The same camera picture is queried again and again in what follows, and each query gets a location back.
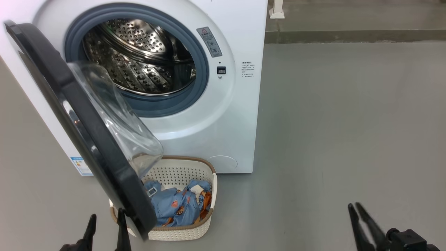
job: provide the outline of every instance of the open door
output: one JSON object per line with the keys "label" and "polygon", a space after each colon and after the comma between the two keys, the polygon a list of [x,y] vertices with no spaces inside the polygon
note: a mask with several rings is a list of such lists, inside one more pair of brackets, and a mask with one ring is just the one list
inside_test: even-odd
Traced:
{"label": "open door", "polygon": [[114,205],[125,210],[133,232],[147,239],[157,219],[140,179],[162,157],[162,145],[116,90],[105,69],[91,63],[67,64],[32,24],[8,21],[5,25],[95,178]]}

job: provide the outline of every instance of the blue garment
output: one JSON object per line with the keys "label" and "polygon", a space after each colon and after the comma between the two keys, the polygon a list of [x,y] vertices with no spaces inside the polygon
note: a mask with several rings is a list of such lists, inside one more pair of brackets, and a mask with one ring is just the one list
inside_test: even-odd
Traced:
{"label": "blue garment", "polygon": [[169,218],[173,218],[173,222],[166,226],[187,226],[194,223],[203,208],[204,199],[204,196],[200,195],[198,203],[195,193],[189,191],[189,189],[195,185],[201,186],[205,192],[211,190],[209,183],[201,180],[192,180],[190,184],[180,192],[178,192],[176,188],[169,188],[161,191],[161,184],[156,181],[150,181],[144,184],[146,189],[155,187],[158,190],[158,192],[151,197],[152,205],[155,208],[155,213],[158,219],[157,226],[166,224]]}

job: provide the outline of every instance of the sticker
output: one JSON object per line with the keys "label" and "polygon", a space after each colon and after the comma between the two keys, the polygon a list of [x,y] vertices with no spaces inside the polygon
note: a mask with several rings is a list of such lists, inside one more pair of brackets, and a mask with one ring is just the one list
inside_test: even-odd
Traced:
{"label": "sticker", "polygon": [[198,28],[197,31],[198,31],[198,34],[200,34],[201,38],[203,39],[204,43],[206,44],[206,46],[213,58],[223,56],[223,54],[220,50],[219,44],[215,40],[215,37],[212,34],[209,27]]}
{"label": "sticker", "polygon": [[242,62],[242,78],[254,77],[255,64],[251,61]]}
{"label": "sticker", "polygon": [[70,157],[70,159],[82,176],[93,175],[82,157]]}

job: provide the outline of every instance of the laundry basket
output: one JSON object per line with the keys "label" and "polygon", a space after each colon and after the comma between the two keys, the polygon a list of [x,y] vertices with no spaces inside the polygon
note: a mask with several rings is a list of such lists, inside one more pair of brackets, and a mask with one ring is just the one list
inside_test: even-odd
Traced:
{"label": "laundry basket", "polygon": [[[206,180],[211,184],[211,209],[204,219],[198,224],[190,226],[173,226],[173,227],[154,227],[149,232],[150,240],[159,241],[185,241],[194,240],[202,237],[211,224],[211,216],[214,211],[215,200],[217,197],[217,175],[211,163],[204,159],[182,156],[164,156],[152,169],[143,177],[145,183],[149,180],[160,182],[165,189],[176,187],[183,189],[191,180]],[[111,217],[117,222],[116,208],[110,201]],[[128,228],[128,232],[136,236],[133,231]]]}

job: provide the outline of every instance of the basket handle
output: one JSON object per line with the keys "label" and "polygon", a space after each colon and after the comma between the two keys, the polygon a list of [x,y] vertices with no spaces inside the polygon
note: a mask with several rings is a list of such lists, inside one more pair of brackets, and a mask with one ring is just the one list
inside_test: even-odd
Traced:
{"label": "basket handle", "polygon": [[217,200],[217,174],[213,173],[214,180],[212,181],[212,198],[211,198],[211,209],[214,209],[215,201]]}
{"label": "basket handle", "polygon": [[111,218],[113,219],[113,221],[118,224],[118,217],[116,217],[116,213],[115,213],[115,208],[114,207],[110,207],[110,215]]}

